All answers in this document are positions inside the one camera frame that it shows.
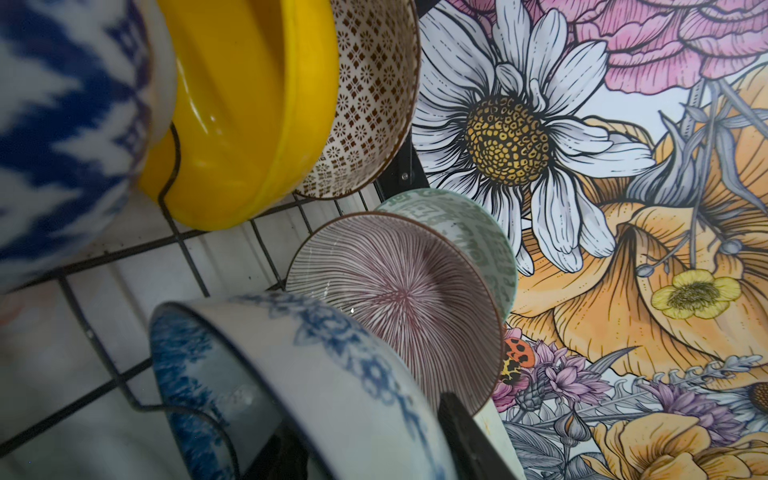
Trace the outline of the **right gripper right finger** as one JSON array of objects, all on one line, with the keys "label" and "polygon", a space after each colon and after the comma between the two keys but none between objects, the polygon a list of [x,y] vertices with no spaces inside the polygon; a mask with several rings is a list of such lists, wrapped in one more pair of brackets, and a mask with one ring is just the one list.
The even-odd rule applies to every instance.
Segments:
[{"label": "right gripper right finger", "polygon": [[517,479],[453,392],[441,394],[438,420],[459,479]]}]

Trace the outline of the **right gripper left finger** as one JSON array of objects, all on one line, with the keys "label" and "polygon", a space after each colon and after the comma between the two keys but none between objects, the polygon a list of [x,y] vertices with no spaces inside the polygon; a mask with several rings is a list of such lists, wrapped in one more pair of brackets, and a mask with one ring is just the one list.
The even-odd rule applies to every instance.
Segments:
[{"label": "right gripper left finger", "polygon": [[326,479],[327,473],[299,436],[287,424],[281,423],[242,478],[314,480]]}]

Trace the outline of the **blue floral bowl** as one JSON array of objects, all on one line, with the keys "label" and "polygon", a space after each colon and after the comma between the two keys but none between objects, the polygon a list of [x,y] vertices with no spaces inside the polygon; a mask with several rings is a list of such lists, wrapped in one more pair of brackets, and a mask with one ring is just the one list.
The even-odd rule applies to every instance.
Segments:
[{"label": "blue floral bowl", "polygon": [[149,341],[195,479],[266,476],[280,428],[333,479],[454,479],[436,414],[400,357],[342,312],[272,291],[166,302]]}]

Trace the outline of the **pink striped bowl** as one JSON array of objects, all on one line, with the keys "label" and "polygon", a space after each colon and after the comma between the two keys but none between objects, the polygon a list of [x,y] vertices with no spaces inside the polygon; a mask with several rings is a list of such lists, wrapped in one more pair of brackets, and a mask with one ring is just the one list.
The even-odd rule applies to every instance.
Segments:
[{"label": "pink striped bowl", "polygon": [[434,229],[378,211],[336,218],[297,250],[286,289],[387,343],[432,406],[450,392],[476,414],[491,399],[502,368],[496,303],[469,257]]}]

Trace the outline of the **green patterned bowl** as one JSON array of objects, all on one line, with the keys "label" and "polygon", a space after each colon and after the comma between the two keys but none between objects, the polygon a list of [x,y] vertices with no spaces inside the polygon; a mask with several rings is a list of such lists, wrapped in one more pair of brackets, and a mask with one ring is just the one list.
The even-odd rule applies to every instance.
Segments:
[{"label": "green patterned bowl", "polygon": [[496,220],[480,205],[451,191],[422,188],[399,193],[377,209],[421,223],[453,242],[483,277],[499,316],[507,318],[517,293],[516,258]]}]

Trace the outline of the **yellow bowl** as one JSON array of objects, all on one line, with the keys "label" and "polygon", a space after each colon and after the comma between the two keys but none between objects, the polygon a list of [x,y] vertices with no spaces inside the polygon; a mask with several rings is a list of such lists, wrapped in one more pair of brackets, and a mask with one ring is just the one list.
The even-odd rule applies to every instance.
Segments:
[{"label": "yellow bowl", "polygon": [[176,56],[173,128],[140,188],[173,219],[231,228],[296,189],[335,117],[339,53],[327,1],[163,1]]}]

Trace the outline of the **red orange patterned bowl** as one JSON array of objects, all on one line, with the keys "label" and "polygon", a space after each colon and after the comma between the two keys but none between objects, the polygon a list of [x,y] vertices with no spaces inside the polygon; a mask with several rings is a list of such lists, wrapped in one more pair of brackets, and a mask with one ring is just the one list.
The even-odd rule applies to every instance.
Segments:
[{"label": "red orange patterned bowl", "polygon": [[175,109],[154,1],[1,5],[1,288],[61,265],[119,214]]}]

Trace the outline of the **brown dotted patterned bowl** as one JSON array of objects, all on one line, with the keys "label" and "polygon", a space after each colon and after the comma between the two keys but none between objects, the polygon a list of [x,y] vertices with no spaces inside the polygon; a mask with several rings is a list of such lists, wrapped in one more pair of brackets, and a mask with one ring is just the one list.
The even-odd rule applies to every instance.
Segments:
[{"label": "brown dotted patterned bowl", "polygon": [[420,34],[410,0],[333,1],[339,52],[335,119],[322,155],[296,193],[356,193],[396,157],[415,112]]}]

